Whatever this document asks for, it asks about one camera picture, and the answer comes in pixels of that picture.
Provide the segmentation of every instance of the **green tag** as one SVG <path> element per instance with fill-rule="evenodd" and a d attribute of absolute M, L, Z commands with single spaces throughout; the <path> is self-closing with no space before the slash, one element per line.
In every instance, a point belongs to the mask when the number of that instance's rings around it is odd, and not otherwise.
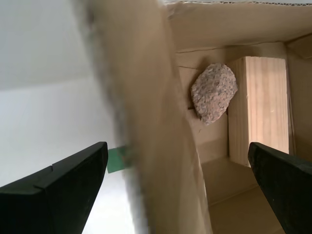
<path fill-rule="evenodd" d="M 108 173 L 117 172 L 125 169 L 126 146 L 108 150 Z"/>

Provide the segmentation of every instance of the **cardboard box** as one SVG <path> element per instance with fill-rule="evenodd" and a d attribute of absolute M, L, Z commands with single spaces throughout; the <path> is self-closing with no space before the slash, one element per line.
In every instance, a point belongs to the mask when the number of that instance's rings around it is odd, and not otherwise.
<path fill-rule="evenodd" d="M 312 160 L 312 46 L 302 39 L 312 33 L 312 6 L 178 2 L 168 13 L 156 0 L 92 4 L 126 110 L 151 233 L 284 233 L 251 169 L 221 155 L 228 152 L 223 135 L 218 142 L 226 151 L 202 160 L 211 148 L 205 152 L 192 129 L 178 67 L 202 71 L 244 56 L 286 59 L 290 152 Z"/>

